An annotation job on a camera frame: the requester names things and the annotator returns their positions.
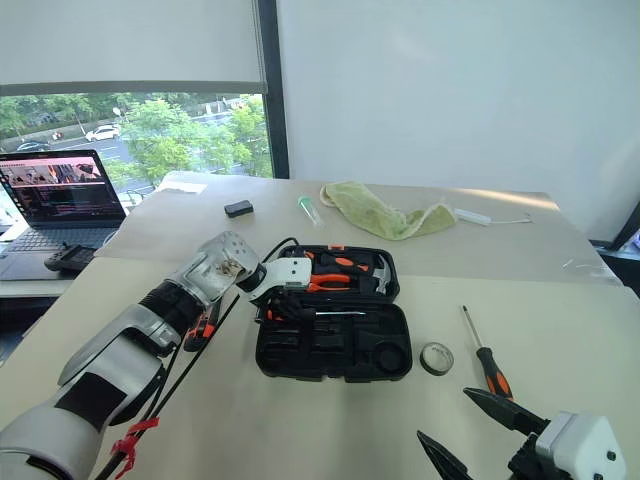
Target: green towel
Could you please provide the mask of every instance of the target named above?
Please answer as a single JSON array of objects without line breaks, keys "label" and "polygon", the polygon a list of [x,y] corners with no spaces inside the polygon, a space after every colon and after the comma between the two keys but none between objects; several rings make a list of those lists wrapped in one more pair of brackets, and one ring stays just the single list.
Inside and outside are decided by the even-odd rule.
[{"label": "green towel", "polygon": [[329,183],[322,187],[320,198],[325,205],[338,207],[354,225],[387,240],[418,237],[456,223],[455,215],[443,203],[404,214],[358,182]]}]

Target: black tool case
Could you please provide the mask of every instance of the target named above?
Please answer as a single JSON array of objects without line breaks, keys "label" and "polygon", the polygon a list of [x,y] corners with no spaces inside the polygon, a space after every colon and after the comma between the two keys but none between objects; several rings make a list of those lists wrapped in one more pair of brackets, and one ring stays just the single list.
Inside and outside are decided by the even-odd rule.
[{"label": "black tool case", "polygon": [[[407,321],[400,307],[392,303],[400,285],[388,252],[301,245],[284,248],[280,256],[311,258],[313,275],[346,274],[350,282],[324,282],[322,289],[313,292],[278,292],[260,306],[256,362],[266,375],[370,382],[399,380],[411,370]],[[384,293],[376,291],[379,280],[374,276],[384,268],[382,259],[389,269]],[[363,314],[344,315],[346,312]]]}]

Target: red cable tie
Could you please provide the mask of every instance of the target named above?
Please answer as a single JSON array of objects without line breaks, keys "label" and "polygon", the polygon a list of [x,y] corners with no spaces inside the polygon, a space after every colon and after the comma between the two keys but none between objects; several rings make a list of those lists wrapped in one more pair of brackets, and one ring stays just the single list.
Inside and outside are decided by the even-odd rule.
[{"label": "red cable tie", "polygon": [[157,427],[159,422],[160,419],[158,417],[154,417],[149,420],[136,423],[135,425],[131,425],[129,430],[127,430],[127,435],[122,440],[118,440],[113,444],[113,447],[111,447],[111,455],[116,452],[123,452],[127,459],[127,463],[122,471],[116,475],[116,480],[131,470],[136,462],[136,443],[138,443],[139,438],[136,437],[134,433]]}]

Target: orange-handled screwdriver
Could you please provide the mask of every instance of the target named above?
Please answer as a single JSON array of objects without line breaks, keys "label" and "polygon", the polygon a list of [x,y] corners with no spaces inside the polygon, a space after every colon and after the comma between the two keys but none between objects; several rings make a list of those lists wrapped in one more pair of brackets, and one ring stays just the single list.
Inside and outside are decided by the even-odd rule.
[{"label": "orange-handled screwdriver", "polygon": [[476,343],[478,344],[476,355],[478,356],[478,358],[480,359],[480,363],[482,364],[482,369],[484,370],[484,376],[487,379],[489,391],[491,393],[495,393],[496,395],[500,395],[507,400],[513,400],[513,393],[511,393],[509,382],[507,382],[504,373],[502,373],[502,371],[498,367],[498,364],[493,359],[493,352],[491,351],[491,349],[489,347],[485,347],[482,344],[482,341],[480,341],[480,336],[478,335],[476,327],[473,325],[473,321],[471,321],[471,316],[469,315],[469,310],[467,309],[466,305],[462,306],[462,310],[464,311],[464,315],[467,317],[467,321],[469,322],[469,326],[471,327],[473,336],[475,337]]},{"label": "orange-handled screwdriver", "polygon": [[368,272],[369,271],[369,266],[368,265],[360,265],[357,264],[356,262],[354,262],[353,260],[347,258],[347,257],[336,257],[333,255],[328,255],[326,253],[323,253],[320,256],[320,264],[321,265],[340,265],[342,267],[351,267],[354,271],[354,273],[360,273],[358,271],[358,269],[362,270],[363,272]]}]

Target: laptop keyboard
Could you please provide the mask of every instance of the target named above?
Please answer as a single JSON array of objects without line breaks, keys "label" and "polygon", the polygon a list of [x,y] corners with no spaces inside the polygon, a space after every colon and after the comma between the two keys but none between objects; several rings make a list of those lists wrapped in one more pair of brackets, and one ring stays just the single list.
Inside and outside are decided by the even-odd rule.
[{"label": "laptop keyboard", "polygon": [[39,250],[60,250],[67,245],[100,248],[113,228],[59,228],[34,230],[20,235],[5,252],[31,252]]}]

